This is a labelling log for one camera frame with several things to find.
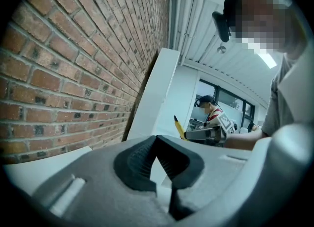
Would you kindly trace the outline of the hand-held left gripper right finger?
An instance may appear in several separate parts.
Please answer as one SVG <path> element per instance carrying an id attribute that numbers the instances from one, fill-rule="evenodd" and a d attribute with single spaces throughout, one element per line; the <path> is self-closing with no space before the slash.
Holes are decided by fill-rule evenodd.
<path id="1" fill-rule="evenodd" d="M 156 137 L 156 204 L 170 209 L 173 178 L 179 174 L 189 182 L 177 192 L 179 206 L 196 212 L 222 194 L 251 156 L 251 151 L 185 142 L 171 136 Z"/>

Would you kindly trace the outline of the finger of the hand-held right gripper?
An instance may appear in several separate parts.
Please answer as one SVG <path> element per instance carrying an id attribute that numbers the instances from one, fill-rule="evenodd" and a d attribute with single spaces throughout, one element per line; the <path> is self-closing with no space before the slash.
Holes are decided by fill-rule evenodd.
<path id="1" fill-rule="evenodd" d="M 184 137 L 189 141 L 214 140 L 214 131 L 211 128 L 186 131 Z"/>

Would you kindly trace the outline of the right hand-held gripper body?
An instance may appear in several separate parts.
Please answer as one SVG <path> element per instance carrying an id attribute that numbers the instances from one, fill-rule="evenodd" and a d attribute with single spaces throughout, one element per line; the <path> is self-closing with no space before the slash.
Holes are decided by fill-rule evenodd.
<path id="1" fill-rule="evenodd" d="M 214 119 L 207 121 L 207 127 L 214 130 L 214 139 L 209 140 L 209 145 L 222 147 L 227 135 L 235 133 L 235 120 L 230 119 L 225 112 L 222 112 Z"/>

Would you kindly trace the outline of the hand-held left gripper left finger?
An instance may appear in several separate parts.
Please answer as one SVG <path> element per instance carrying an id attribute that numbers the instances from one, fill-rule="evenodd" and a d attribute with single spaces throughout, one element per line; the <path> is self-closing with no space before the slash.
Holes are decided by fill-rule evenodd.
<path id="1" fill-rule="evenodd" d="M 32 198 L 45 216 L 62 227 L 164 227 L 172 223 L 155 192 L 135 191 L 116 175 L 114 159 L 122 151 L 147 140 L 135 138 L 90 151 L 42 183 Z M 57 200 L 76 179 L 83 179 L 62 216 L 51 213 Z"/>

